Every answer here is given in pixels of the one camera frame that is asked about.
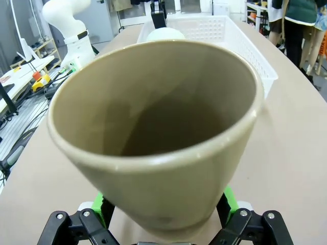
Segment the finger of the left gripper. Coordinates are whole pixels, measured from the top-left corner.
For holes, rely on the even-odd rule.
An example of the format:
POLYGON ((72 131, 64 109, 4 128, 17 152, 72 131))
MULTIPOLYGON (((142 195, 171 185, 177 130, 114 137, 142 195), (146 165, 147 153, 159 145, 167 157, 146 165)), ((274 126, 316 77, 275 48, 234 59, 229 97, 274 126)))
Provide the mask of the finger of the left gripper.
POLYGON ((152 20, 153 20, 153 24, 154 24, 154 27, 155 28, 159 28, 159 25, 158 25, 158 11, 156 9, 156 4, 155 4, 155 1, 154 0, 151 0, 151 4, 150 4, 150 9, 151 9, 151 17, 152 17, 152 20))
POLYGON ((159 0, 158 7, 159 7, 159 28, 165 28, 167 26, 167 22, 166 22, 167 13, 166 13, 165 1, 159 0))

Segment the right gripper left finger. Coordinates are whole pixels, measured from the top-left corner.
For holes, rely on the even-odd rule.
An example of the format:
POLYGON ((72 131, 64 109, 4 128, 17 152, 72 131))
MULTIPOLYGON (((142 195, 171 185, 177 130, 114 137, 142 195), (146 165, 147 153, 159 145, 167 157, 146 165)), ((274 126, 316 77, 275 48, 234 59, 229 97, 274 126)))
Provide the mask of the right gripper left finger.
POLYGON ((115 205, 99 193, 90 208, 83 208, 72 215, 54 211, 38 244, 78 244, 83 240, 91 244, 119 244, 109 231, 114 209, 115 205))

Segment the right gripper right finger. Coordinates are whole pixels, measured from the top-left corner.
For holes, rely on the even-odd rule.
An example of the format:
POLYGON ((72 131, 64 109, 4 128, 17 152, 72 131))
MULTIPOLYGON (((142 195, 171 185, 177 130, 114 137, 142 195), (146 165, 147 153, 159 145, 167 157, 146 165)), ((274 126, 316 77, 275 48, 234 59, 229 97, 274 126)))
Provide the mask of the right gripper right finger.
POLYGON ((212 244, 293 244, 282 215, 268 210, 262 215, 241 207, 230 187, 226 187, 217 206, 222 229, 212 239, 212 244))

